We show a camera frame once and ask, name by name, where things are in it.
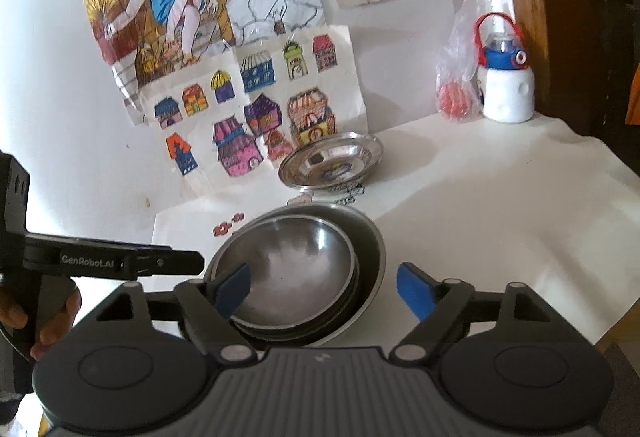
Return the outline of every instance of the white table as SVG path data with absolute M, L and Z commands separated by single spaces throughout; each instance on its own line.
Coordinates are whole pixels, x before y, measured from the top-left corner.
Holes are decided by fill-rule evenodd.
M 395 291 L 398 265 L 477 290 L 524 281 L 595 343 L 640 295 L 640 178 L 563 122 L 453 124 L 429 116 L 380 133 L 383 162 L 356 198 L 385 240 L 386 274 L 361 318 L 330 345 L 389 350 L 417 323 Z M 161 212 L 154 243 L 197 249 L 213 226 L 251 219 L 294 193 L 276 180 Z M 165 289 L 175 277 L 146 279 Z

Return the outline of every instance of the screw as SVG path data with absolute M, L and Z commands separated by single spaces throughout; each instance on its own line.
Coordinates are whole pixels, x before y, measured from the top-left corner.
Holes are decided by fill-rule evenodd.
M 225 361 L 245 361 L 254 355 L 246 345 L 227 345 L 220 351 L 220 356 Z
M 427 351 L 420 345 L 400 345 L 394 354 L 402 361 L 419 361 L 427 355 Z

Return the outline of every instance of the stainless steel bowl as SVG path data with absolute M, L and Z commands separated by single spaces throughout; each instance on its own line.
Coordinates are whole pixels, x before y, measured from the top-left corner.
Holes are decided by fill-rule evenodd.
M 301 146 L 282 161 L 278 176 L 301 192 L 334 194 L 362 182 L 381 159 L 378 138 L 343 132 Z
M 265 219 L 276 218 L 284 214 L 317 216 L 340 227 L 353 244 L 358 259 L 360 276 L 356 285 L 353 301 L 345 305 L 343 311 L 340 311 L 332 320 L 326 321 L 324 325 L 316 327 L 311 333 L 278 342 L 265 340 L 264 337 L 253 333 L 248 340 L 251 341 L 256 348 L 265 348 L 278 344 L 315 347 L 327 343 L 347 330 L 347 328 L 353 325 L 363 312 L 366 311 L 367 307 L 369 307 L 373 301 L 373 298 L 377 295 L 385 275 L 386 252 L 380 231 L 367 216 L 348 206 L 313 202 L 285 206 L 258 217 L 243 229 L 250 228 L 254 223 L 259 223 Z M 218 254 L 220 254 L 229 243 L 231 243 L 231 240 L 227 240 Z M 212 280 L 212 277 L 217 275 L 216 267 L 217 260 L 214 257 L 205 272 L 205 280 Z
M 353 245 L 338 226 L 298 214 L 246 226 L 216 258 L 215 276 L 249 263 L 251 292 L 233 319 L 267 332 L 296 330 L 331 311 L 353 289 L 357 267 Z

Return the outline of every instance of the bottle handle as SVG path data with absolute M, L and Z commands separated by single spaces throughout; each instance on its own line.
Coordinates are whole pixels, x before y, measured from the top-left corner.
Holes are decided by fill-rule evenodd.
M 501 13 L 499 11 L 491 11 L 490 13 L 485 13 L 476 21 L 476 48 L 478 49 L 478 63 L 482 66 L 486 66 L 486 56 L 484 55 L 484 49 L 482 49 L 482 40 L 480 39 L 480 26 L 482 26 L 482 23 L 490 16 L 500 16 L 513 28 L 513 32 L 520 39 L 522 45 L 524 45 L 522 30 L 508 14 Z

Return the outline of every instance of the bowl rim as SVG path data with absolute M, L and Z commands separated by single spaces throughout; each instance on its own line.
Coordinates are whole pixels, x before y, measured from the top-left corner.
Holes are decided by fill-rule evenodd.
M 361 141 L 366 140 L 371 143 L 378 145 L 380 149 L 379 156 L 374 159 L 368 166 L 364 167 L 360 172 L 356 173 L 356 175 L 351 176 L 351 178 L 346 180 L 337 179 L 335 182 L 326 183 L 326 184 L 297 184 L 288 179 L 286 179 L 284 173 L 287 168 L 287 165 L 294 159 L 294 157 L 298 156 L 302 152 L 310 152 L 316 145 L 321 143 L 326 143 L 327 141 L 332 140 L 356 140 L 358 144 L 364 144 Z M 311 143 L 304 144 L 303 146 L 295 149 L 291 154 L 289 154 L 285 159 L 282 160 L 280 166 L 278 168 L 278 178 L 280 182 L 282 182 L 288 188 L 292 188 L 294 190 L 299 190 L 300 192 L 315 192 L 315 191 L 326 191 L 332 188 L 340 187 L 343 188 L 350 184 L 354 184 L 356 182 L 361 181 L 367 173 L 371 172 L 377 165 L 379 165 L 382 160 L 382 156 L 384 154 L 384 146 L 382 141 L 379 140 L 373 134 L 366 134 L 364 132 L 339 132 L 337 134 L 332 134 L 330 136 L 322 136 L 322 138 L 318 138 Z
M 258 219 L 256 219 L 255 223 L 249 223 L 246 226 L 244 226 L 243 229 L 245 228 L 249 228 L 247 229 L 243 234 L 240 234 L 240 232 L 238 232 L 239 237 L 236 237 L 234 239 L 234 237 L 232 237 L 231 239 L 229 239 L 227 242 L 229 242 L 229 244 L 225 247 L 225 251 L 229 249 L 229 247 L 231 247 L 232 243 L 236 242 L 236 240 L 238 240 L 241 236 L 243 235 L 247 235 L 249 234 L 253 229 L 257 229 L 258 227 L 264 226 L 266 224 L 271 224 L 277 221 L 282 221 L 284 219 L 298 219 L 298 220 L 305 220 L 305 221 L 313 221 L 314 223 L 319 223 L 319 224 L 323 224 L 325 227 L 328 227 L 329 229 L 331 229 L 332 231 L 334 231 L 341 239 L 342 242 L 344 242 L 347 246 L 347 249 L 349 251 L 349 257 L 350 257 L 350 262 L 349 262 L 349 273 L 344 281 L 344 284 L 342 284 L 342 286 L 340 287 L 340 290 L 338 291 L 337 294 L 334 295 L 334 297 L 327 302 L 319 311 L 317 311 L 315 314 L 313 314 L 312 316 L 308 316 L 305 319 L 296 321 L 295 323 L 291 323 L 291 324 L 282 324 L 282 325 L 263 325 L 263 324 L 257 324 L 257 323 L 253 323 L 253 322 L 248 322 L 246 320 L 242 320 L 240 318 L 238 318 L 238 316 L 231 316 L 231 319 L 237 323 L 240 324 L 244 327 L 247 327 L 249 329 L 257 329 L 257 330 L 261 330 L 261 331 L 285 331 L 285 330 L 289 330 L 289 329 L 295 329 L 296 327 L 299 327 L 300 325 L 304 325 L 306 323 L 312 322 L 313 320 L 321 317 L 325 312 L 327 312 L 329 309 L 332 308 L 332 306 L 335 305 L 335 303 L 337 303 L 338 301 L 340 301 L 340 299 L 343 297 L 343 295 L 347 292 L 347 290 L 349 289 L 349 286 L 351 284 L 351 281 L 353 280 L 353 276 L 356 270 L 356 266 L 358 266 L 358 257 L 356 255 L 355 249 L 353 247 L 353 243 L 351 242 L 351 239 L 347 236 L 347 234 L 339 227 L 337 226 L 335 223 L 332 223 L 331 221 L 328 221 L 326 219 L 317 217 L 317 216 L 313 216 L 313 215 L 305 215 L 305 214 L 284 214 L 284 215 L 278 215 L 275 217 L 268 217 L 265 219 L 262 219 L 260 221 L 258 221 Z M 220 264 L 220 260 L 222 258 L 222 255 L 224 255 L 224 251 L 222 251 L 223 247 L 220 247 L 220 250 L 216 253 L 216 255 L 220 254 L 220 256 L 218 257 L 218 261 L 216 263 L 216 270 L 219 267 Z
M 382 286 L 382 282 L 385 279 L 385 275 L 386 275 L 385 242 L 382 237 L 382 233 L 380 233 L 380 230 L 378 229 L 378 227 L 364 213 L 359 211 L 357 208 L 353 208 L 353 207 L 341 205 L 341 204 L 327 203 L 327 202 L 310 202 L 306 204 L 292 204 L 292 205 L 280 206 L 278 208 L 265 212 L 262 215 L 256 217 L 254 220 L 250 221 L 246 226 L 243 226 L 241 229 L 236 231 L 236 233 L 233 233 L 231 235 L 231 238 L 227 240 L 222 246 L 220 246 L 220 249 L 211 258 L 211 260 L 209 261 L 209 265 L 207 266 L 207 269 L 205 270 L 205 273 L 204 273 L 204 280 L 211 281 L 212 277 L 215 276 L 215 272 L 218 267 L 218 262 L 216 261 L 214 263 L 214 261 L 216 260 L 216 256 L 219 254 L 220 251 L 222 251 L 222 249 L 228 243 L 231 243 L 231 240 L 233 239 L 233 237 L 239 235 L 242 232 L 242 230 L 252 226 L 253 223 L 261 221 L 270 216 L 273 216 L 274 214 L 279 214 L 281 212 L 287 212 L 292 210 L 305 210 L 307 208 L 315 207 L 319 205 L 332 210 L 345 212 L 348 215 L 354 215 L 355 217 L 359 218 L 359 220 L 367 224 L 367 226 L 373 233 L 376 239 L 376 242 L 378 243 L 378 252 L 380 253 L 380 258 L 378 259 L 378 275 L 376 277 L 376 281 L 374 282 L 373 287 L 369 292 L 369 295 L 367 296 L 363 304 L 360 306 L 360 308 L 356 312 L 354 312 L 354 314 L 345 323 L 343 323 L 340 327 L 338 327 L 334 332 L 332 332 L 331 334 L 327 334 L 324 338 L 321 338 L 318 341 L 313 341 L 312 343 L 305 345 L 305 347 L 319 347 L 320 345 L 324 345 L 325 343 L 328 343 L 334 338 L 337 338 L 340 334 L 345 332 L 345 330 L 350 328 L 364 314 L 364 311 L 366 311 L 369 308 L 374 298 L 380 291 L 380 287 Z

